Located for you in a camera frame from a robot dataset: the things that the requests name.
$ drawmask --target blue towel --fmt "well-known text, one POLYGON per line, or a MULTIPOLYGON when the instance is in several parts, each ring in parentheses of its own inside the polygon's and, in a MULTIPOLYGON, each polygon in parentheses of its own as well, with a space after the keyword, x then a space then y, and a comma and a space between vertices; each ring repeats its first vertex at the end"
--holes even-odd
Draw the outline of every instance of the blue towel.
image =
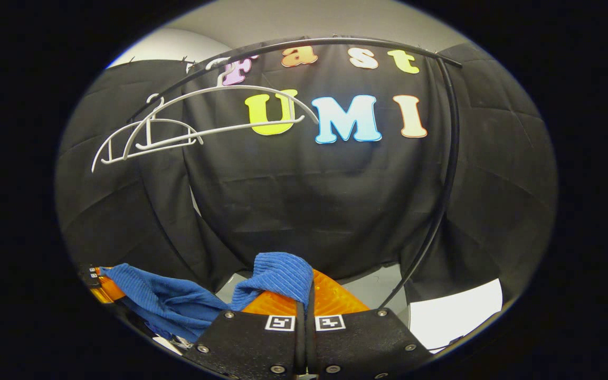
POLYGON ((123 303, 150 326, 191 342, 198 340, 222 310, 243 310, 264 290, 301 301, 306 310, 314 279, 311 266, 295 255, 260 253, 253 276, 236 285, 232 303, 227 305, 193 281, 162 277, 128 264, 100 270, 126 294, 123 303))

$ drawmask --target white ceiling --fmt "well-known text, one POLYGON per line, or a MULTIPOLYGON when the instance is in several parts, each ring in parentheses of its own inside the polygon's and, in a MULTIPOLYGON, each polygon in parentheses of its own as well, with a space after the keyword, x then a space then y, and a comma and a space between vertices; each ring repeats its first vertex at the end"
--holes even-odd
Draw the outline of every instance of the white ceiling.
POLYGON ((437 19, 393 0, 216 0, 165 27, 230 46, 295 36, 366 36, 441 51, 468 41, 437 19))

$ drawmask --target plastic hanger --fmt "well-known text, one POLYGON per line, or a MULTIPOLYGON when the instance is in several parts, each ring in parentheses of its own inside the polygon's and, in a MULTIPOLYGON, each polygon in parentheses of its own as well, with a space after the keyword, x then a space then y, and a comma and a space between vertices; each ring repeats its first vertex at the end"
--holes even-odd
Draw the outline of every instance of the plastic hanger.
MULTIPOLYGON (((217 58, 216 60, 210 61, 210 63, 208 63, 208 65, 206 65, 205 68, 206 68, 206 70, 211 70, 217 63, 224 63, 227 60, 228 60, 228 58, 217 58)), ((103 151, 103 149, 105 148, 106 145, 108 146, 108 158, 109 159, 103 158, 103 159, 101 159, 101 161, 103 164, 108 165, 108 164, 113 164, 114 162, 125 161, 129 157, 142 156, 143 154, 154 153, 155 151, 161 151, 164 149, 172 149, 175 147, 183 147, 186 145, 192 145, 196 142, 196 139, 198 139, 198 142, 202 145, 203 140, 201 139, 201 136, 203 136, 203 135, 211 135, 213 133, 227 132, 229 130, 236 130, 236 129, 243 129, 243 128, 260 127, 263 125, 278 125, 278 124, 286 124, 286 123, 296 124, 296 123, 299 123, 302 120, 304 120, 304 117, 305 117, 304 115, 302 115, 302 116, 299 116, 299 118, 292 119, 292 120, 277 120, 277 121, 272 121, 272 122, 244 123, 243 125, 234 125, 231 127, 215 128, 215 129, 211 129, 211 130, 203 130, 201 132, 196 132, 196 130, 194 130, 194 128, 192 128, 189 125, 187 125, 186 123, 183 123, 178 120, 157 119, 156 118, 156 113, 163 110, 164 108, 167 108, 167 107, 171 106, 172 104, 175 104, 175 103, 182 101, 184 99, 187 99, 189 97, 196 96, 197 94, 209 93, 209 92, 213 92, 213 91, 224 91, 224 90, 230 90, 230 89, 253 89, 253 90, 267 91, 270 93, 280 94, 281 96, 284 96, 284 97, 287 97, 288 99, 290 99, 290 102, 289 102, 290 115, 293 115, 293 116, 295 115, 294 106, 296 103, 298 106, 302 107, 302 109, 304 109, 304 111, 309 116, 311 116, 314 123, 318 124, 318 118, 316 117, 316 114, 311 110, 311 108, 307 107, 306 104, 302 103, 301 100, 299 100, 293 96, 290 96, 289 94, 286 94, 282 91, 278 91, 276 89, 271 89, 269 87, 252 86, 252 85, 248 85, 248 84, 234 84, 231 86, 223 86, 222 81, 224 80, 224 77, 231 74, 234 70, 236 70, 236 62, 232 62, 230 64, 229 70, 218 75, 217 86, 215 86, 215 87, 209 87, 207 89, 193 91, 192 93, 188 93, 188 94, 184 94, 183 96, 176 97, 175 99, 173 99, 169 102, 165 102, 163 98, 160 98, 161 103, 158 106, 156 106, 147 116, 145 116, 145 118, 143 118, 139 122, 129 123, 128 125, 125 125, 125 126, 119 128, 118 130, 116 130, 116 132, 112 133, 108 137, 107 140, 105 140, 103 142, 103 144, 101 145, 100 149, 98 149, 98 152, 96 153, 96 155, 93 159, 92 166, 91 166, 91 172, 94 171, 95 164, 97 162, 97 158, 100 156, 100 153, 103 151), (175 124, 182 125, 182 126, 188 128, 188 130, 190 130, 190 132, 192 132, 192 133, 190 133, 188 135, 173 137, 171 139, 161 140, 158 142, 151 142, 150 128, 151 128, 152 122, 175 123, 175 124), (112 151, 111 151, 112 150, 111 149, 111 139, 114 136, 116 136, 117 134, 119 134, 120 132, 122 132, 123 130, 126 130, 127 128, 134 127, 134 126, 136 126, 135 130, 133 130, 133 132, 130 134, 128 141, 126 142, 126 147, 125 147, 125 149, 123 149, 123 156, 121 156, 119 158, 113 158, 112 151), (147 144, 145 144, 145 145, 135 144, 135 146, 138 149, 140 149, 140 152, 129 154, 128 152, 130 151, 130 149, 133 145, 133 142, 135 141, 135 137, 138 135, 138 133, 140 133, 142 128, 146 128, 147 144), (164 146, 164 145, 176 143, 176 142, 179 142, 182 140, 188 140, 188 142, 185 142, 184 144, 164 146)), ((149 101, 152 100, 152 98, 154 98, 154 96, 158 96, 158 94, 152 94, 152 96, 149 96, 149 98, 147 99, 147 103, 149 103, 149 101)))

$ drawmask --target screw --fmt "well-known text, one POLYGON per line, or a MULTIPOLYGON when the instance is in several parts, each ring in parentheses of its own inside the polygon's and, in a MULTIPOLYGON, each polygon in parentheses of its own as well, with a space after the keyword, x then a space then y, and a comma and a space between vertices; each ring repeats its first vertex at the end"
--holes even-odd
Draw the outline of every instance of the screw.
POLYGON ((271 371, 273 373, 284 373, 285 372, 285 367, 284 366, 279 366, 279 365, 271 366, 271 371))

